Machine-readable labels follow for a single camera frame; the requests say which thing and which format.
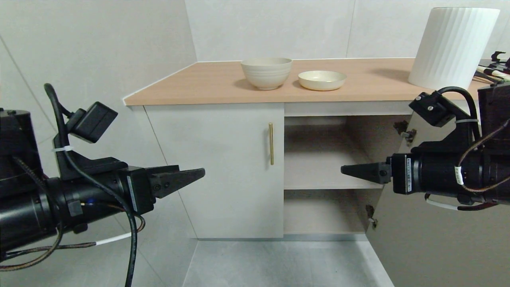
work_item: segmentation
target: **white cable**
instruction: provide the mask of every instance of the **white cable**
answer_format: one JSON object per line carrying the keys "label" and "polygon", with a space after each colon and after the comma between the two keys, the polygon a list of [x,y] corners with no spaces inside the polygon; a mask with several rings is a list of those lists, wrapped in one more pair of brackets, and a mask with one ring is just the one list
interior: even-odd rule
{"label": "white cable", "polygon": [[438,206],[438,207],[442,207],[442,208],[446,208],[446,209],[451,209],[451,210],[458,210],[457,206],[446,204],[446,203],[437,202],[437,201],[434,201],[434,200],[431,200],[431,199],[428,199],[428,198],[426,199],[426,202],[428,204],[432,204],[432,205],[435,205],[435,206]]}
{"label": "white cable", "polygon": [[74,148],[72,146],[65,146],[63,148],[56,148],[56,149],[52,149],[52,152],[70,152],[72,151]]}
{"label": "white cable", "polygon": [[461,123],[477,123],[479,120],[477,118],[467,118],[467,119],[459,119],[458,121],[455,121],[456,124]]}
{"label": "white cable", "polygon": [[121,239],[128,238],[128,237],[131,237],[131,233],[125,233],[123,235],[119,235],[119,236],[111,237],[111,238],[108,238],[108,239],[96,241],[96,246],[103,245],[103,244],[110,243],[110,242],[119,241]]}

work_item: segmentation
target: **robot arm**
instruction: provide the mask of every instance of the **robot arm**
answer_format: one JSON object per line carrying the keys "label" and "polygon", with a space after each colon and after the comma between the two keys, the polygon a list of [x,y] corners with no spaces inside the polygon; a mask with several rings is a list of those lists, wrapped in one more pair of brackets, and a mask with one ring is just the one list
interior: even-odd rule
{"label": "robot arm", "polygon": [[[55,92],[49,84],[45,88],[48,95]],[[57,119],[61,117],[63,123],[62,113],[69,118],[63,129],[59,125],[54,138],[60,177],[44,176],[30,113],[0,109],[0,262],[12,258],[9,251],[57,231],[60,238],[69,231],[84,232],[88,223],[120,211],[140,216],[154,209],[156,198],[205,175],[204,169],[180,171],[178,165],[139,168],[113,157],[91,160],[72,151],[68,134],[95,143],[117,112],[96,102],[87,111],[70,113],[56,95],[54,99]],[[119,199],[126,207],[119,206]],[[0,271],[32,265],[0,266]]]}
{"label": "robot arm", "polygon": [[[446,91],[462,93],[471,115],[447,98]],[[408,154],[394,154],[386,162],[345,165],[343,174],[385,184],[393,177],[393,191],[425,193],[427,202],[441,207],[473,211],[510,204],[510,83],[478,90],[481,137],[474,102],[463,89],[448,87],[421,93],[409,106],[429,124],[442,127],[455,118],[456,127],[444,140],[423,142]],[[430,195],[457,198],[463,206],[436,203]]]}

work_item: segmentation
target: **cabinet door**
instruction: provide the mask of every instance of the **cabinet door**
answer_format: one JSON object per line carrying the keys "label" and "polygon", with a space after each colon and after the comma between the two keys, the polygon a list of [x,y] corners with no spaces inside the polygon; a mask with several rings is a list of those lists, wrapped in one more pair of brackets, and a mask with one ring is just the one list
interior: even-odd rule
{"label": "cabinet door", "polygon": [[[441,140],[455,127],[430,126],[413,114],[408,129],[418,131],[412,147]],[[410,148],[405,143],[400,153]],[[395,287],[508,286],[510,206],[455,211],[429,205],[423,193],[399,195],[387,184],[377,205],[377,227],[367,237]],[[435,200],[458,205],[455,199]]]}
{"label": "cabinet door", "polygon": [[145,108],[167,163],[206,169],[180,190],[198,238],[283,237],[282,103]]}

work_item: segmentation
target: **gray floor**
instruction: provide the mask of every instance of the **gray floor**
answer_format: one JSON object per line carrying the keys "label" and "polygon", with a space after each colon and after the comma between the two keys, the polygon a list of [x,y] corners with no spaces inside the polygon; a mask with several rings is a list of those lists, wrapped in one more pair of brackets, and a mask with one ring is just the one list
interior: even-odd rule
{"label": "gray floor", "polygon": [[364,242],[199,241],[184,287],[393,287]]}

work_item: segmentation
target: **gold door handle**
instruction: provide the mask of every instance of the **gold door handle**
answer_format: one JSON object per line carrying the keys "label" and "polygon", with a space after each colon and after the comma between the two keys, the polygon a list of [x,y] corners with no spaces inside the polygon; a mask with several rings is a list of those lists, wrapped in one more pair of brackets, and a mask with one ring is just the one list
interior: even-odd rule
{"label": "gold door handle", "polygon": [[273,123],[269,123],[269,153],[271,154],[271,165],[274,165]]}

